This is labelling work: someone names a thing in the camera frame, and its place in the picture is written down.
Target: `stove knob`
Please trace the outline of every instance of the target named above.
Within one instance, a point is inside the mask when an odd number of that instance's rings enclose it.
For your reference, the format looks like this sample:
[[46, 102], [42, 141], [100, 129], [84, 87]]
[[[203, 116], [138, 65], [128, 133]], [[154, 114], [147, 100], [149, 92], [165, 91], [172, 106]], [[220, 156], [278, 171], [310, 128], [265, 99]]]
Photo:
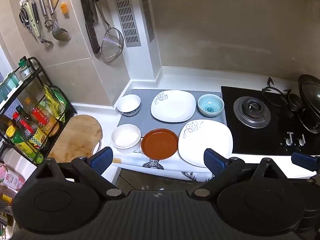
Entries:
[[306, 140], [304, 139], [304, 135], [302, 134], [302, 139], [299, 139], [299, 144], [300, 144], [301, 146], [304, 146], [305, 143], [306, 143]]
[[289, 133], [289, 135], [290, 135], [290, 138], [288, 138], [288, 139], [285, 140], [285, 143], [286, 143], [288, 146], [292, 145], [292, 135], [291, 135], [291, 133]]

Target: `red bottle cap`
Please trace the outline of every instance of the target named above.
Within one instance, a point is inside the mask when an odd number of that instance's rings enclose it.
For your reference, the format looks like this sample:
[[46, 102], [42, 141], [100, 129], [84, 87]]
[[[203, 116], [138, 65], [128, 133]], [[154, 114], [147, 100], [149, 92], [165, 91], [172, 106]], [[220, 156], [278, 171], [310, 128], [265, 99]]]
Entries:
[[19, 115], [17, 112], [14, 112], [13, 115], [12, 115], [12, 117], [13, 117], [14, 119], [18, 119], [19, 116], [20, 116], [20, 115]]

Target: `beige wall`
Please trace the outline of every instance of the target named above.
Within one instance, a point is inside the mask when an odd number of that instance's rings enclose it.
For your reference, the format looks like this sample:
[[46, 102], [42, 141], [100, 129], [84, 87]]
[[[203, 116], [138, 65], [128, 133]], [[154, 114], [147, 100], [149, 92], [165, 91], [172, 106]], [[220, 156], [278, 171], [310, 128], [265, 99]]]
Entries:
[[[59, 86], [71, 102], [113, 105], [128, 83], [129, 75], [123, 58], [118, 60], [117, 64], [120, 65], [118, 68], [103, 62], [97, 64], [92, 59], [92, 48], [87, 33], [81, 28], [81, 25], [84, 26], [83, 12], [82, 10], [74, 11], [74, 7], [81, 6], [80, 0], [59, 0], [55, 10], [58, 24], [71, 34], [69, 42], [60, 42], [52, 37], [43, 25], [44, 18], [40, 12], [38, 0], [35, 0], [41, 20], [42, 35], [45, 39], [52, 41], [53, 46], [40, 43], [21, 24], [19, 1], [0, 0], [0, 34], [14, 64], [17, 66], [19, 59], [24, 55], [37, 57], [53, 84]], [[68, 6], [67, 15], [61, 12], [62, 2]], [[82, 17], [83, 22], [78, 22], [79, 17]], [[99, 43], [102, 40], [100, 36], [97, 35]], [[100, 70], [101, 64], [103, 64], [103, 71]]]
[[320, 0], [151, 0], [163, 66], [320, 78]]

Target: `plastic bag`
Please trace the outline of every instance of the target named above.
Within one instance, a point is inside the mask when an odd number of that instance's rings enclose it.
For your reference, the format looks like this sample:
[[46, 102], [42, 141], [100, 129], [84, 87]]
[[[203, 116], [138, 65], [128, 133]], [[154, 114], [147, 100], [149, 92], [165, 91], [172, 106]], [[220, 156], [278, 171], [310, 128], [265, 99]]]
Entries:
[[[58, 120], [64, 110], [66, 109], [67, 102], [63, 98], [63, 96], [60, 93], [57, 93], [50, 87], [44, 85], [44, 92], [45, 92], [45, 98], [47, 99], [48, 106], [50, 107], [51, 111], [53, 112], [55, 118]], [[65, 114], [60, 118], [60, 121], [64, 123], [66, 121]]]

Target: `blue and white bowl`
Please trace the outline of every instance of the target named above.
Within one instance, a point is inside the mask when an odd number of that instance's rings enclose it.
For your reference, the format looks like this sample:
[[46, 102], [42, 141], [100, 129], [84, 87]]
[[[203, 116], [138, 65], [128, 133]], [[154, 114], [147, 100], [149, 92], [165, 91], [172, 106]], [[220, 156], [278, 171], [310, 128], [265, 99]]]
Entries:
[[118, 110], [125, 116], [134, 116], [140, 110], [141, 99], [137, 95], [126, 95], [119, 99]]
[[198, 99], [199, 111], [207, 117], [215, 117], [221, 114], [224, 102], [221, 97], [213, 94], [205, 94]]

